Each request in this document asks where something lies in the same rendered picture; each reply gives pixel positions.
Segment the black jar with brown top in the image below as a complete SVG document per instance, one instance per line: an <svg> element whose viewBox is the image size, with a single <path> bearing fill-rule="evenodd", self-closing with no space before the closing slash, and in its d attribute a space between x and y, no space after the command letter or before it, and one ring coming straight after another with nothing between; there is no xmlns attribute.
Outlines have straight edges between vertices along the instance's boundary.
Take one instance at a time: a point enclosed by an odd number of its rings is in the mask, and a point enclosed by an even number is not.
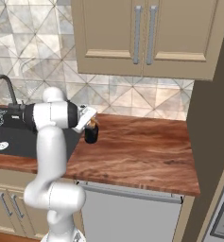
<svg viewBox="0 0 224 242"><path fill-rule="evenodd" d="M85 142L88 144L94 144L98 138L98 122L93 117L88 125L85 127Z"/></svg>

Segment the beige wall cupboard door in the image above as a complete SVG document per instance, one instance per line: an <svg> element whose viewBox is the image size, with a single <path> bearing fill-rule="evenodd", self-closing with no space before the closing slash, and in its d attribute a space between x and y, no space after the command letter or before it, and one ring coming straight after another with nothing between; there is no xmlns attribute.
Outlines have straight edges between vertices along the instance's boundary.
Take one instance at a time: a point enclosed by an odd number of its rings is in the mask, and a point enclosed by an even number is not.
<svg viewBox="0 0 224 242"><path fill-rule="evenodd" d="M147 0L143 74L154 78L210 79L209 53L218 0ZM157 6L152 64L146 64L150 6Z"/></svg>
<svg viewBox="0 0 224 242"><path fill-rule="evenodd" d="M140 22L139 63L133 63L136 6ZM81 74L140 76L146 0L72 0L78 71Z"/></svg>

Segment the grey dishwasher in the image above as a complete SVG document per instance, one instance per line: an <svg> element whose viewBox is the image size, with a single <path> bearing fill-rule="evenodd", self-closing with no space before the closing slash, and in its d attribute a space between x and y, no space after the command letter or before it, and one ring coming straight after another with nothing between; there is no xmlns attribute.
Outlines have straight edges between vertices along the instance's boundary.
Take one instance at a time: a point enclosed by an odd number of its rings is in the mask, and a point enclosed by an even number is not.
<svg viewBox="0 0 224 242"><path fill-rule="evenodd" d="M183 198L182 195L126 186L77 182L81 187L82 184ZM85 192L82 216L87 242L172 242L181 204Z"/></svg>

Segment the grey oven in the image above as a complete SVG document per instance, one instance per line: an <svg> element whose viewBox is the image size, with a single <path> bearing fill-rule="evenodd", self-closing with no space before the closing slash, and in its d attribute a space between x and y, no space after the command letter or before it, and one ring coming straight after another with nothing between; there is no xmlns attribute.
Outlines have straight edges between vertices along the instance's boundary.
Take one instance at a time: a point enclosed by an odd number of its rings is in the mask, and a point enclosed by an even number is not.
<svg viewBox="0 0 224 242"><path fill-rule="evenodd" d="M224 242L224 187L202 242Z"/></svg>

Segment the black sink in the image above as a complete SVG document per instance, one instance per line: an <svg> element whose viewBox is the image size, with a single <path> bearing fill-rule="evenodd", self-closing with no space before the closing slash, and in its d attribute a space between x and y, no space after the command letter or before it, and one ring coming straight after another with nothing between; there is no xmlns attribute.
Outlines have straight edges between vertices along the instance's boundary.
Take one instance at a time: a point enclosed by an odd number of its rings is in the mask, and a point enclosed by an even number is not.
<svg viewBox="0 0 224 242"><path fill-rule="evenodd" d="M64 162L79 138L69 127L67 109L51 105L30 105L24 111L0 108L0 154Z"/></svg>

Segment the black tap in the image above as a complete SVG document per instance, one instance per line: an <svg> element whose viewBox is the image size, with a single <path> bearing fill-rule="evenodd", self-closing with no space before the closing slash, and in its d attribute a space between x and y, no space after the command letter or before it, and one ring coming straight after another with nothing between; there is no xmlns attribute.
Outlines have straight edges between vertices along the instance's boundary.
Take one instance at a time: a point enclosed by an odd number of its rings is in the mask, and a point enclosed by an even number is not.
<svg viewBox="0 0 224 242"><path fill-rule="evenodd" d="M6 75L0 75L0 79L3 79L7 83L8 88L9 88L9 93L10 93L12 102L8 104L8 107L13 110L23 111L25 109L26 105L24 103L19 104L17 102L16 96L15 96L15 93L13 90L13 86L12 86L12 83L11 83L9 77Z"/></svg>

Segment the tall brown cupboard panel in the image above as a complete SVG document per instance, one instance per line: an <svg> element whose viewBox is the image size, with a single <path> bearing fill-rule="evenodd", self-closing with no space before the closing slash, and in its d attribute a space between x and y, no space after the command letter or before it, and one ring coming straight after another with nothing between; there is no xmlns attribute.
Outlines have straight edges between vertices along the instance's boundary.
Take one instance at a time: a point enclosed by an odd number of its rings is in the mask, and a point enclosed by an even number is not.
<svg viewBox="0 0 224 242"><path fill-rule="evenodd" d="M194 84L187 128L200 195L184 198L173 242L202 242L224 173L224 38L214 79Z"/></svg>

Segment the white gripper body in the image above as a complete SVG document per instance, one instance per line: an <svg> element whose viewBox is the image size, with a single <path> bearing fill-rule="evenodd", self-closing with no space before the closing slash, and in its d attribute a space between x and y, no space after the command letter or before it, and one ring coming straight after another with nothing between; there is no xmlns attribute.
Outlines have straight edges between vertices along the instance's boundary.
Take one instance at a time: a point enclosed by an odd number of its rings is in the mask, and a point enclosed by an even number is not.
<svg viewBox="0 0 224 242"><path fill-rule="evenodd" d="M74 127L74 131L82 133L96 114L97 111L94 108L88 106L78 107L78 124Z"/></svg>

